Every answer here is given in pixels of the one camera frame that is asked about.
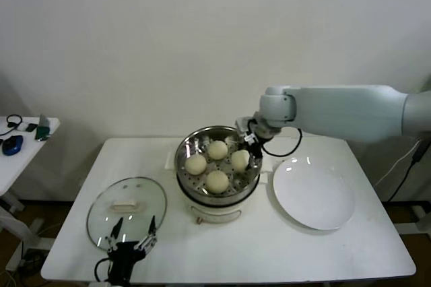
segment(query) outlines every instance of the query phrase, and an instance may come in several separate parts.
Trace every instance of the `white wall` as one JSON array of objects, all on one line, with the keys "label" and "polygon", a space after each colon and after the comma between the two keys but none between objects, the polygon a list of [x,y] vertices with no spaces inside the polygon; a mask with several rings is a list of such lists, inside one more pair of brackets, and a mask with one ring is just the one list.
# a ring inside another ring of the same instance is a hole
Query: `white wall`
[{"label": "white wall", "polygon": [[62,121],[14,189],[73,199],[106,138],[232,125],[272,84],[415,90],[430,48],[429,0],[0,0],[0,112]]}]

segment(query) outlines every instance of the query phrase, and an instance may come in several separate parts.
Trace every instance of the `blue mouse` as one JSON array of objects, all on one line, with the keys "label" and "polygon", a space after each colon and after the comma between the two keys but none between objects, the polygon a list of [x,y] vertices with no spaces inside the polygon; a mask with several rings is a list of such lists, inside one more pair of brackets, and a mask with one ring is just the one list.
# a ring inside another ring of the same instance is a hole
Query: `blue mouse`
[{"label": "blue mouse", "polygon": [[13,156],[20,152],[23,140],[24,138],[22,135],[12,135],[10,138],[7,138],[3,141],[3,145],[1,146],[3,154],[6,156]]}]

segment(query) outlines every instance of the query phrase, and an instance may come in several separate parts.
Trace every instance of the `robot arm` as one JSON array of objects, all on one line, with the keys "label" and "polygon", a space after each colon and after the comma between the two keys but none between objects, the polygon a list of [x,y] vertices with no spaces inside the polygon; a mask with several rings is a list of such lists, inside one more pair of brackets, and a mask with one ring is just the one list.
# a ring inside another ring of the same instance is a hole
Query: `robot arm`
[{"label": "robot arm", "polygon": [[[249,119],[237,120],[240,134],[247,132]],[[415,136],[431,131],[431,92],[404,94],[388,86],[270,87],[254,119],[251,131],[261,141],[282,127],[365,142]]]}]

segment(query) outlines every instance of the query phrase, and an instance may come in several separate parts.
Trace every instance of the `white table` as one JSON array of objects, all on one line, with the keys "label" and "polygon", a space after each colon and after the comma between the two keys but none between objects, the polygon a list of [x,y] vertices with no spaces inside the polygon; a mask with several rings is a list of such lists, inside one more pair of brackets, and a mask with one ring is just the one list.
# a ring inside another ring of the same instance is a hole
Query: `white table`
[{"label": "white table", "polygon": [[[60,125],[60,121],[55,118],[48,118],[50,121],[50,134],[53,134]],[[24,122],[27,123],[39,123],[38,117],[24,117]],[[0,133],[4,133],[8,130],[6,117],[0,117]],[[0,137],[1,139],[7,139],[12,135],[22,135],[24,137],[21,151],[13,156],[5,156],[0,152],[0,197],[11,206],[11,211],[24,209],[16,197],[7,191],[16,181],[18,176],[24,171],[27,165],[32,161],[33,157],[38,151],[44,146],[46,141],[36,141],[34,139],[36,130],[33,132],[23,131],[12,131],[11,133]],[[35,233],[42,226],[43,221],[36,219],[32,225],[28,228],[23,222],[16,220],[9,212],[5,209],[0,208],[0,226],[16,235],[20,240],[24,241],[24,249],[44,249],[48,250],[53,239],[38,238]],[[18,247],[9,263],[6,266],[6,270],[15,271],[18,267],[18,263],[21,258],[21,247]]]},{"label": "white table", "polygon": [[[279,137],[268,146],[282,152],[288,141],[296,139]],[[197,225],[186,209],[174,173],[164,169],[168,151],[179,142],[180,138],[106,141],[45,261],[42,276],[94,281],[94,265],[106,254],[87,236],[88,209],[107,186],[133,176],[157,180],[166,191],[168,209],[158,243],[135,265],[132,283],[322,282],[415,273],[415,264],[344,141],[305,137],[294,154],[335,165],[354,190],[352,219],[328,232],[304,227],[285,214],[274,200],[271,179],[258,185],[239,219]],[[100,266],[102,279],[106,279],[106,268]]]}]

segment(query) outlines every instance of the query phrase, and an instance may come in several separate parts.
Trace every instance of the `metal rim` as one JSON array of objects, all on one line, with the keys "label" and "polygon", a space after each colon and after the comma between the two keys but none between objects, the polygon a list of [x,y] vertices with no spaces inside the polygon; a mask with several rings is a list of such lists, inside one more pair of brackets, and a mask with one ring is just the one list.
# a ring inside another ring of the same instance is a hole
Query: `metal rim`
[{"label": "metal rim", "polygon": [[121,183],[122,181],[127,181],[127,180],[129,180],[129,179],[146,179],[146,180],[148,180],[148,181],[152,181],[153,183],[155,183],[157,186],[159,186],[159,187],[161,188],[161,190],[163,191],[163,194],[164,194],[164,196],[165,196],[165,199],[164,199],[164,212],[163,212],[162,220],[160,221],[160,225],[159,225],[159,227],[161,227],[161,226],[162,226],[162,224],[163,224],[164,216],[166,215],[166,210],[168,209],[168,196],[166,196],[166,192],[165,192],[165,190],[164,190],[163,186],[161,186],[161,184],[159,184],[159,182],[157,182],[157,181],[155,181],[154,179],[151,179],[151,178],[149,178],[149,177],[135,176],[135,177],[128,177],[128,178],[121,179],[120,181],[117,181],[117,182],[115,182],[115,183],[113,183],[113,184],[111,184],[111,185],[107,186],[107,188],[105,188],[105,189],[103,190],[103,192],[101,192],[99,195],[97,195],[97,197],[94,199],[94,201],[93,201],[92,205],[90,206],[90,208],[89,208],[89,210],[88,210],[88,212],[87,212],[87,218],[86,218],[86,232],[87,232],[87,236],[88,236],[89,240],[92,242],[92,244],[93,244],[93,245],[94,245],[98,250],[105,250],[105,249],[100,248],[100,247],[98,247],[98,246],[97,246],[97,244],[96,244],[96,243],[93,241],[93,239],[91,238],[90,232],[88,231],[88,220],[89,220],[89,217],[90,217],[90,213],[91,213],[91,211],[92,211],[92,209],[93,209],[93,206],[94,206],[95,202],[98,200],[98,198],[99,198],[99,197],[100,197],[100,196],[101,196],[105,191],[107,191],[108,189],[110,189],[112,186],[114,186],[114,185],[116,185],[116,184],[118,184],[118,183]]},{"label": "metal rim", "polygon": [[190,195],[188,191],[185,190],[185,188],[181,185],[181,182],[180,182],[180,179],[178,178],[178,176],[176,176],[176,182],[178,183],[178,186],[181,188],[181,191],[184,193],[184,195],[186,195],[187,198],[194,201],[195,203],[198,203],[199,205],[205,206],[207,208],[228,208],[230,206],[234,206],[236,204],[239,204],[242,201],[245,201],[247,198],[249,198],[250,195],[253,193],[253,191],[256,190],[257,185],[259,184],[260,178],[261,178],[261,175],[259,174],[257,177],[256,185],[250,190],[248,195],[245,195],[242,199],[239,199],[238,201],[235,201],[233,203],[226,204],[226,205],[206,204],[203,201],[199,201],[198,199],[195,199],[192,195]]}]

